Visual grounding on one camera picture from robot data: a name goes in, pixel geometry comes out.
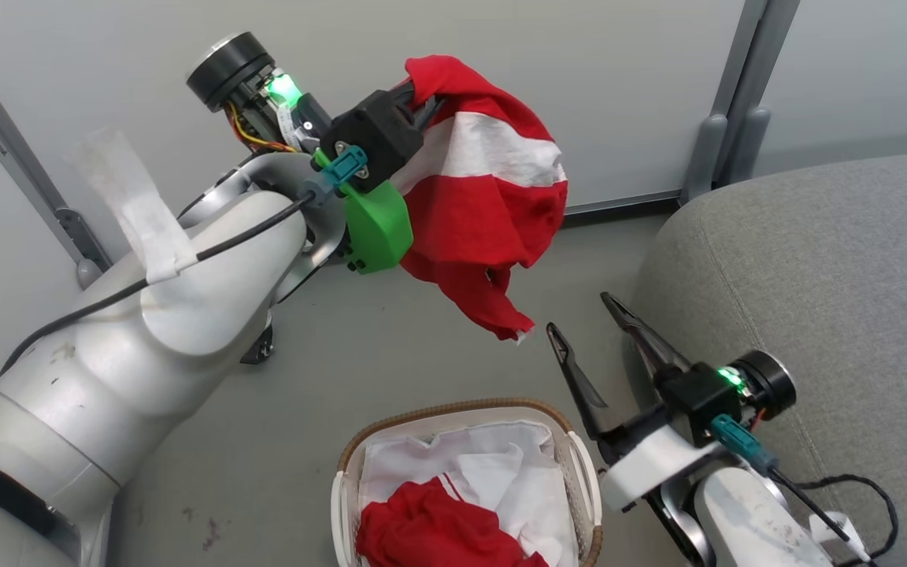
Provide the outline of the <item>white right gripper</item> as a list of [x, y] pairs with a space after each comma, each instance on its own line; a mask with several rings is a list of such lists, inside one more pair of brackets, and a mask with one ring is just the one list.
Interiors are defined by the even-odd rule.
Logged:
[[[616, 325], [635, 344], [651, 380], [655, 380], [660, 371], [691, 369], [690, 359], [615, 295], [604, 291], [600, 298]], [[608, 466], [607, 474], [601, 480], [602, 502], [608, 509], [614, 512], [629, 509], [651, 491], [671, 480], [684, 480], [724, 452], [717, 442], [703, 447], [688, 442], [672, 426], [671, 413], [662, 403], [618, 426], [608, 403], [577, 363], [575, 349], [565, 334], [554, 322], [545, 326], [545, 333], [575, 401], [584, 431], [597, 442], [602, 460]]]

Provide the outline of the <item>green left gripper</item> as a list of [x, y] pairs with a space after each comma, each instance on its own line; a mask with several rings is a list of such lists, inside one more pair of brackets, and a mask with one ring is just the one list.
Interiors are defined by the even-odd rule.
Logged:
[[[397, 104], [416, 108], [415, 86], [411, 79], [397, 86]], [[439, 110], [444, 97], [431, 96], [419, 111], [419, 130], [425, 132]], [[313, 208], [332, 208], [342, 220], [342, 243], [337, 251], [353, 272], [369, 274], [395, 268], [413, 244], [407, 205], [400, 191], [390, 180], [368, 193], [360, 193], [346, 183], [335, 189], [320, 174], [320, 166], [312, 175]]]

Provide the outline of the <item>red garment with white band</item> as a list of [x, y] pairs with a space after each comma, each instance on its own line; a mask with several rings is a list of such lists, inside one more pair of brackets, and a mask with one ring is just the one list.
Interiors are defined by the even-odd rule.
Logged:
[[436, 97], [442, 108], [390, 179], [413, 227], [401, 266], [472, 323], [517, 341], [534, 323], [508, 297], [511, 272], [533, 266], [564, 221], [561, 150], [536, 112], [456, 57], [410, 58], [405, 70], [413, 107]]

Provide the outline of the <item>red garment with striped cuff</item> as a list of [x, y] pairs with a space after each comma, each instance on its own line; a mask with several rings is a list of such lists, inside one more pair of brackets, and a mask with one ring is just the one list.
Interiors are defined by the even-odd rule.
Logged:
[[442, 477], [404, 482], [361, 514], [356, 552], [368, 567], [550, 567]]

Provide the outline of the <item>white cloth basket liner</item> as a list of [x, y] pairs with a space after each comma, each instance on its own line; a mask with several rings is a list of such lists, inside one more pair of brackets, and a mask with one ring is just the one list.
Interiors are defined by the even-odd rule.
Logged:
[[527, 555], [579, 567], [576, 524], [550, 424], [503, 419], [424, 428], [401, 424], [368, 441], [357, 482], [360, 510], [386, 502], [405, 482], [440, 480], [453, 498], [496, 513]]

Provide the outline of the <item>white laundry basket brown rim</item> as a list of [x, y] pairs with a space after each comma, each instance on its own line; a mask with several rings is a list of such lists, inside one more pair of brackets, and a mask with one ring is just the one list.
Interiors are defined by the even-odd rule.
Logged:
[[593, 460], [572, 424], [553, 406], [531, 398], [485, 398], [432, 406], [388, 417], [369, 424], [356, 434], [342, 452], [331, 486], [332, 542], [339, 567], [368, 567], [367, 561], [356, 552], [357, 528], [362, 514], [357, 505], [357, 482], [368, 441], [392, 428], [417, 421], [424, 428], [442, 428], [447, 424], [478, 424], [503, 419], [529, 419], [553, 428], [557, 441], [555, 457], [565, 473], [570, 512], [582, 549], [579, 567], [595, 567], [602, 552], [602, 503]]

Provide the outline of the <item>grey fabric sofa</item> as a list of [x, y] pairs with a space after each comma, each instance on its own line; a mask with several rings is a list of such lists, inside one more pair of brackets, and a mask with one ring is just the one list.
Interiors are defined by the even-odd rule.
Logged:
[[877, 482], [900, 525], [879, 567], [907, 567], [907, 155], [696, 198], [657, 234], [627, 307], [690, 360], [780, 360], [797, 402], [760, 441], [796, 482]]

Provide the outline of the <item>small white tape piece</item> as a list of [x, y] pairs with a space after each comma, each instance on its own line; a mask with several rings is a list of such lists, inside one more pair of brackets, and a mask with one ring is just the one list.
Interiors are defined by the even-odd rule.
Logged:
[[872, 559], [859, 532], [846, 514], [824, 512], [824, 516], [831, 521], [831, 524], [822, 519], [820, 514], [811, 513], [809, 516], [809, 534], [814, 542], [824, 547], [831, 543], [842, 543], [852, 553], [854, 559], [860, 560], [861, 564], [866, 564], [868, 560]]

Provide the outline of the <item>black caster wheel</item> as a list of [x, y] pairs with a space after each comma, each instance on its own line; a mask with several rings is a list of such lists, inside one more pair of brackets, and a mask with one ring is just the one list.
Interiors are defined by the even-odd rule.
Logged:
[[257, 365], [266, 361], [274, 351], [274, 331], [271, 322], [264, 327], [264, 331], [252, 344], [250, 349], [240, 358], [241, 364]]

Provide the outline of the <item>grey partition bottom rail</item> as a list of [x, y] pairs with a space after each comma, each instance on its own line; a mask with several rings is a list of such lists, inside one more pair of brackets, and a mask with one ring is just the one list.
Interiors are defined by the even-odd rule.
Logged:
[[648, 203], [659, 203], [668, 200], [676, 200], [681, 195], [681, 190], [656, 191], [640, 196], [629, 196], [623, 198], [611, 198], [611, 200], [601, 201], [598, 203], [587, 203], [580, 205], [571, 205], [565, 209], [565, 218], [579, 218], [598, 214], [601, 212], [616, 212], [619, 209], [637, 207]]

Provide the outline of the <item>grey double partition post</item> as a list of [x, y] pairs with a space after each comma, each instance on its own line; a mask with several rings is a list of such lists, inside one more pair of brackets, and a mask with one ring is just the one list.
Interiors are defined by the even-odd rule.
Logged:
[[772, 117], [761, 104], [801, 0], [745, 0], [712, 111], [699, 125], [681, 206], [753, 176]]

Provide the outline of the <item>grey partition corner post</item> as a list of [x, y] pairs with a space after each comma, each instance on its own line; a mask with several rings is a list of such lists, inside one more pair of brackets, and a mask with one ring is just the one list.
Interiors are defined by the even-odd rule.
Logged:
[[76, 281], [86, 290], [111, 268], [110, 256], [83, 215], [69, 207], [1, 101], [0, 164], [76, 263]]

